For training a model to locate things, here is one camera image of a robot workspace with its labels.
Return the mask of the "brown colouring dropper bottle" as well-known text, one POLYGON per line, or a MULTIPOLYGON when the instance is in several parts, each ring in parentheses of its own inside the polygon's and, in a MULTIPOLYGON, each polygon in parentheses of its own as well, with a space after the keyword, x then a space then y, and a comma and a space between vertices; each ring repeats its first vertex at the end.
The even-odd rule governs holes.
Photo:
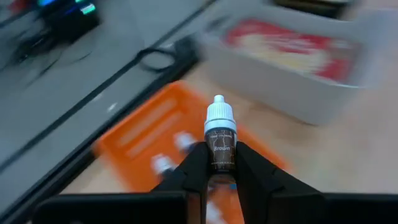
POLYGON ((234 184, 237 125, 233 108, 222 95, 214 96, 213 102, 207 107, 204 137, 210 150, 210 181, 234 184))

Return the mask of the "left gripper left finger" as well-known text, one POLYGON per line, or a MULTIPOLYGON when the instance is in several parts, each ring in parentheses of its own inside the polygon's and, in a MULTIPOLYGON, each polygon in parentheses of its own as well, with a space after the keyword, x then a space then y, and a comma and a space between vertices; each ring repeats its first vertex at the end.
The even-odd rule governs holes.
POLYGON ((193 145, 193 151, 152 191, 183 191, 197 195, 200 206, 200 216, 197 220, 200 224, 206 224, 209 166, 209 148, 205 142, 198 142, 193 145))

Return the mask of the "grey plastic bin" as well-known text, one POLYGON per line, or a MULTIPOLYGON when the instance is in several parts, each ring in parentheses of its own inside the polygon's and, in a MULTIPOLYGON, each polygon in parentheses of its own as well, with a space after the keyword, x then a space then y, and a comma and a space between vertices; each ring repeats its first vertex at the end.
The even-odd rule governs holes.
POLYGON ((373 9, 352 21, 342 21, 271 5, 229 7, 208 19, 198 43, 211 78, 221 86, 303 122, 319 125, 333 119, 357 92, 372 85, 397 16, 398 12, 390 9, 373 9), (344 82, 307 77, 226 45, 227 29, 243 19, 259 19, 300 33, 352 40, 360 43, 362 50, 344 82))

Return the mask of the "black plastic basket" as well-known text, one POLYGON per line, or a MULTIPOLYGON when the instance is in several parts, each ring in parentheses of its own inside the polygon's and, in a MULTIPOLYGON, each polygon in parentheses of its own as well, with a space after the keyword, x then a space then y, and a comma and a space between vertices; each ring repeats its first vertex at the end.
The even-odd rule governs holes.
POLYGON ((318 16, 337 19, 358 0, 270 0, 271 3, 318 16))

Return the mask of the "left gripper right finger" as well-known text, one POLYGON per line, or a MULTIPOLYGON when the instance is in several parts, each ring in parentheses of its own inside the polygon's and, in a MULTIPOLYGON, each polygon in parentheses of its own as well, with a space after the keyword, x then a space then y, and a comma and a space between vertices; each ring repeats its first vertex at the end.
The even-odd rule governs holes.
POLYGON ((243 142, 236 148, 236 184, 245 224, 321 224, 323 194, 243 142))

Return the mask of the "red snack pack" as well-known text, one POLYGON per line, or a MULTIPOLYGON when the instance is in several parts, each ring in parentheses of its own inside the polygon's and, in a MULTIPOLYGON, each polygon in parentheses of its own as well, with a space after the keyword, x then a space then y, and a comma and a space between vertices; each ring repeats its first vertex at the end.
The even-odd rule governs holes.
POLYGON ((300 33, 259 19, 227 29, 224 43, 301 75, 344 82, 362 50, 348 39, 300 33))

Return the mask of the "navy colouring dropper bottle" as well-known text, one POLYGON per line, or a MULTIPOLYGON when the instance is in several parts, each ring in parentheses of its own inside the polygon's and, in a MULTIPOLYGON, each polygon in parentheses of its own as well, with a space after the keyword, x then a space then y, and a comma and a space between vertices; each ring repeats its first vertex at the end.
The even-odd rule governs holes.
POLYGON ((157 154, 152 157, 151 166, 154 173, 161 179, 167 179, 177 167, 169 156, 163 154, 157 154))

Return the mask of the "black computer with lights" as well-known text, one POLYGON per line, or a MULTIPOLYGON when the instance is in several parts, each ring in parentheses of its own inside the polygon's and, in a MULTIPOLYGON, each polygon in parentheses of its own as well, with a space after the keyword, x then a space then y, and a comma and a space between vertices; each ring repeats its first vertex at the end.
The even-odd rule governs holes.
POLYGON ((48 34, 72 43, 100 24, 95 0, 35 0, 48 34))

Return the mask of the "orange plastic basket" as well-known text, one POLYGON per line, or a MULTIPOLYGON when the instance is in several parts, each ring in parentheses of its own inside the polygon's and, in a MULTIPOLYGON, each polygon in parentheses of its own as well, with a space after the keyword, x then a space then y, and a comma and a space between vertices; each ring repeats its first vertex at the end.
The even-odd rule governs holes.
MULTIPOLYGON (((104 156, 111 164, 127 191, 146 192, 162 180, 151 166, 155 155, 169 156, 176 165, 183 161, 187 154, 175 146, 175 134, 186 132, 197 142, 204 140, 206 110, 213 96, 224 96, 225 102, 233 107, 237 123, 244 106, 249 106, 223 90, 205 93, 208 97, 201 93, 204 91, 196 91, 184 81, 168 84, 97 140, 97 155, 104 156)), ((285 159, 241 124, 238 125, 238 140, 280 168, 290 168, 285 159)), ((212 195, 207 208, 208 224, 243 224, 237 190, 232 186, 217 186, 209 193, 212 195)))

